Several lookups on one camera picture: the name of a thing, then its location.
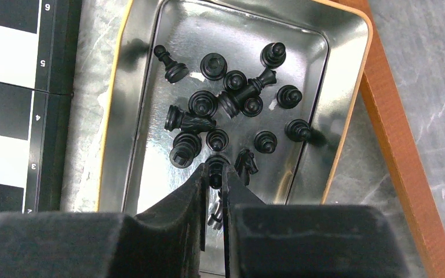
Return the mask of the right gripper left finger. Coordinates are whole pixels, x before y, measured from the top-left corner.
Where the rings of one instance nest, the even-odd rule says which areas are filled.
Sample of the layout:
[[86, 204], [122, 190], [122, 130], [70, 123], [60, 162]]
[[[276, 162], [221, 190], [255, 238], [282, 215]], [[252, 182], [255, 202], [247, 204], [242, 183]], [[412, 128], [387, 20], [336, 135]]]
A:
[[135, 215], [141, 225], [141, 277], [198, 277], [205, 249], [208, 166], [162, 200]]

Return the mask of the black chess piece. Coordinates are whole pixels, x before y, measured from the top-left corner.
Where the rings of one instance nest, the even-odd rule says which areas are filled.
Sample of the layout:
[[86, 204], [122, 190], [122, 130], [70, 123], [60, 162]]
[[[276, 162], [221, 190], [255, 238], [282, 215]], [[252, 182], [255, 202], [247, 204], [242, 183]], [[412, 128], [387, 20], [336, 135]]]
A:
[[230, 165], [227, 158], [222, 155], [212, 155], [206, 160], [209, 168], [209, 185], [218, 190], [222, 187], [222, 173], [225, 165]]

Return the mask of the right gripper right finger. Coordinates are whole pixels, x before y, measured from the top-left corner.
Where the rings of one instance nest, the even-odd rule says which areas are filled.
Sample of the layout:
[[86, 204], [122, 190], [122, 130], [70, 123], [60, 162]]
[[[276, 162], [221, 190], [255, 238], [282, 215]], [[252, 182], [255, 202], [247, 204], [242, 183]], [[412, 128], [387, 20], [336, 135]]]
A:
[[225, 277], [238, 277], [239, 270], [235, 239], [236, 222], [233, 217], [235, 214], [234, 208], [237, 204], [265, 205], [265, 203], [244, 185], [235, 168], [228, 164], [222, 168], [221, 197]]

